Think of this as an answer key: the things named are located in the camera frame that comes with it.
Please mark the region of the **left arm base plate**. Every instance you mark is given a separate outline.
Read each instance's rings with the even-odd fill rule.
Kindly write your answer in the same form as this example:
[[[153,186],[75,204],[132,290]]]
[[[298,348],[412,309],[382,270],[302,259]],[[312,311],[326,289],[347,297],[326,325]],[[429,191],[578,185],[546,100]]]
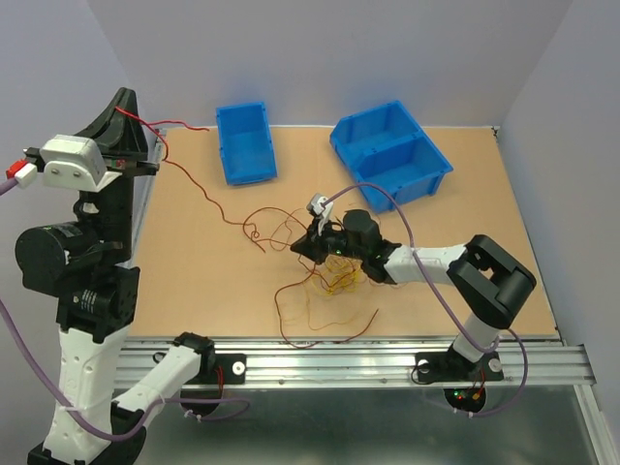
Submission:
[[[245,383],[246,357],[244,354],[211,354],[206,357],[194,350],[175,347],[161,353],[152,373],[157,380],[174,380],[188,386],[243,385]]]

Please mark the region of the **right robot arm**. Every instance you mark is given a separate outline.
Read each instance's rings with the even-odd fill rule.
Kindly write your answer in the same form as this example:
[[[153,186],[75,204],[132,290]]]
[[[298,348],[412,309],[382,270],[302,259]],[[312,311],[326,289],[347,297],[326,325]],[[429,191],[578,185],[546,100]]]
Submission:
[[[377,284],[424,282],[434,294],[439,284],[454,286],[471,310],[461,323],[449,317],[459,334],[446,354],[451,375],[467,378],[496,344],[499,333],[511,328],[537,286],[534,274],[492,238],[476,234],[465,244],[415,248],[389,241],[377,222],[362,209],[345,213],[340,222],[315,214],[292,252],[323,264],[330,256],[360,262],[362,272]]]

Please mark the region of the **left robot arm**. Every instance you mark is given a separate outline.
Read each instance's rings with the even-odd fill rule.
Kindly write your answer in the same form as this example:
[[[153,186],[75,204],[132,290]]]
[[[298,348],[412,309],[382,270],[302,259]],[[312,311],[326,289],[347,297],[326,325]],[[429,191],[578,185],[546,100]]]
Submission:
[[[78,194],[72,221],[29,229],[15,244],[23,286],[57,301],[61,348],[52,424],[31,464],[131,464],[166,401],[215,372],[213,342],[185,332],[137,384],[114,394],[138,300],[140,270],[129,264],[135,180],[158,171],[137,111],[135,92],[122,87],[85,129],[27,148],[9,171],[20,186],[41,179]]]

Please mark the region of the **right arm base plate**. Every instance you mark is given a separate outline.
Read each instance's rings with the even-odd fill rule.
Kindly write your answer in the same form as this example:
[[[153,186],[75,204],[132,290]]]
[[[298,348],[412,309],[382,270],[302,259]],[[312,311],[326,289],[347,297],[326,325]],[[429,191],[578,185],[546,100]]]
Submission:
[[[415,356],[410,377],[415,384],[499,382],[505,379],[502,363],[496,352],[483,354],[472,362],[448,350],[424,352]]]

